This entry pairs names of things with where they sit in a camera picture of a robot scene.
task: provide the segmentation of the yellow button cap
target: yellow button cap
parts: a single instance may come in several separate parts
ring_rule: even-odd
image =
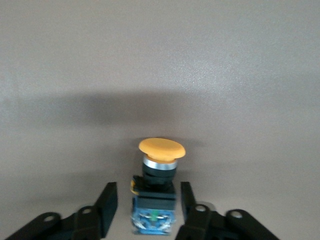
[[[184,146],[164,138],[147,138],[140,142],[139,149],[154,162],[168,164],[186,155]]]

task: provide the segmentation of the silver metal ring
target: silver metal ring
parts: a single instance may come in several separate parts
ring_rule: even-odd
[[[143,157],[143,163],[149,168],[157,169],[157,170],[167,170],[167,171],[175,169],[178,165],[177,161],[173,163],[158,163],[155,161],[151,161],[150,159],[147,158],[146,155]]]

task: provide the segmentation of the gray surface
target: gray surface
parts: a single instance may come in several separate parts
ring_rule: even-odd
[[[161,239],[130,232],[146,137],[185,146],[175,182],[199,201],[245,209],[281,240],[318,239],[319,12],[318,0],[2,0],[0,239],[111,181],[107,239]]]

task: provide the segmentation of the yellow mushroom button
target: yellow mushroom button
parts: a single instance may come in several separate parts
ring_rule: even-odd
[[[164,138],[147,138],[140,142],[139,149],[147,157],[158,163],[172,163],[186,155],[184,146],[176,141]]]

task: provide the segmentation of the green component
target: green component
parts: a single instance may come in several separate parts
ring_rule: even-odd
[[[157,221],[158,215],[159,215],[159,210],[152,210],[151,211],[151,221]]]

